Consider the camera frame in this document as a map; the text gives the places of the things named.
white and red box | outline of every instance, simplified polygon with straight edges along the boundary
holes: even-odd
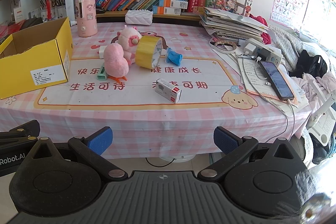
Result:
[[[181,97],[181,89],[160,78],[156,80],[155,91],[176,104]]]

blue gripper pad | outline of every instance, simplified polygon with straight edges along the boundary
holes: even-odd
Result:
[[[215,145],[223,151],[225,155],[235,150],[243,143],[243,140],[223,127],[216,127],[213,132]]]
[[[98,155],[101,155],[112,144],[112,140],[112,129],[110,127],[103,127],[96,133],[85,138],[84,144]]]

printed flower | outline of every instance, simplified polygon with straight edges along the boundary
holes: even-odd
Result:
[[[16,101],[15,96],[11,96],[7,98],[6,104],[11,105],[12,102],[15,102],[15,101]]]

roll of yellow tape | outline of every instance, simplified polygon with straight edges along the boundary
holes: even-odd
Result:
[[[135,52],[135,63],[143,68],[154,69],[159,61],[162,51],[162,39],[144,35],[138,43]]]

phone screen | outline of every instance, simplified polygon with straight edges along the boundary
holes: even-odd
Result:
[[[293,99],[294,95],[277,67],[272,62],[260,61],[259,63],[266,70],[281,97],[284,99]]]

